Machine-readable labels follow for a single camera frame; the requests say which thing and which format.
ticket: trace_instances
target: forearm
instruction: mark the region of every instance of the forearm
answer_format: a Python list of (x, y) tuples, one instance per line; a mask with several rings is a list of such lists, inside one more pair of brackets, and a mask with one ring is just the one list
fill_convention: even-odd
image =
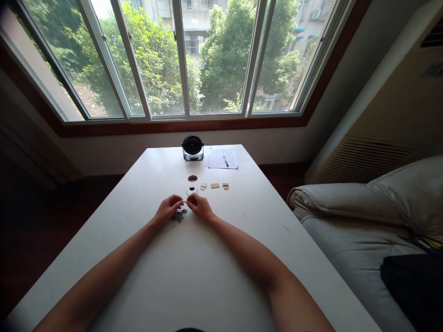
[(218, 217), (208, 223), (268, 296), (277, 331), (334, 331), (306, 288), (268, 248)]
[(40, 322), (36, 331), (83, 331), (120, 288), (161, 223), (152, 219), (87, 272)]
[(272, 289), (280, 278), (291, 274), (268, 248), (237, 227), (216, 216), (208, 223), (226, 243), (241, 267), (264, 291)]

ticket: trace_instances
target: dark floor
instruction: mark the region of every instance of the dark floor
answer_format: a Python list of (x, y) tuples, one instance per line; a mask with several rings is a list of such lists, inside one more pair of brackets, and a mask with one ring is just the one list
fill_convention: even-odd
[[(260, 168), (283, 200), (291, 188), (304, 183), (305, 165)], [(31, 186), (19, 200), (2, 197), (1, 319), (14, 309), (121, 178), (85, 178), (52, 191)]]

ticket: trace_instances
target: couch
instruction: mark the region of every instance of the couch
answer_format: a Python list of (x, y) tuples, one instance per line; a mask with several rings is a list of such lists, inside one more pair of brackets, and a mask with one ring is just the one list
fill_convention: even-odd
[(426, 254), (399, 237), (410, 230), (443, 242), (443, 156), (368, 184), (297, 187), (287, 204), (382, 331), (415, 331), (379, 268), (386, 256)]

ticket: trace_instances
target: apartment building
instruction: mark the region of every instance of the apartment building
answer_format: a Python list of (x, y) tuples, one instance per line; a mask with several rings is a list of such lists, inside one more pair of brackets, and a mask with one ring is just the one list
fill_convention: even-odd
[[(128, 0), (134, 8), (144, 8), (149, 17), (155, 22), (162, 22), (174, 28), (171, 0)], [(199, 64), (201, 46), (208, 37), (210, 28), (210, 10), (219, 6), (227, 9), (229, 0), (181, 0), (183, 27), (185, 32), (185, 50)], [(316, 43), (310, 39), (318, 37), (323, 29), (325, 20), (332, 8), (334, 0), (300, 0), (300, 7), (294, 29), (296, 38), (288, 44), (286, 51), (298, 50), (300, 57), (307, 57), (310, 48)]]

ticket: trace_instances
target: black fan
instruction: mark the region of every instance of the black fan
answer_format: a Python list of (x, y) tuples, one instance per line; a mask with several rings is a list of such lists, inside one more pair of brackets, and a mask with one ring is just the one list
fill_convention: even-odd
[(183, 148), (183, 158), (186, 161), (203, 160), (203, 146), (204, 143), (200, 137), (190, 135), (181, 144)]

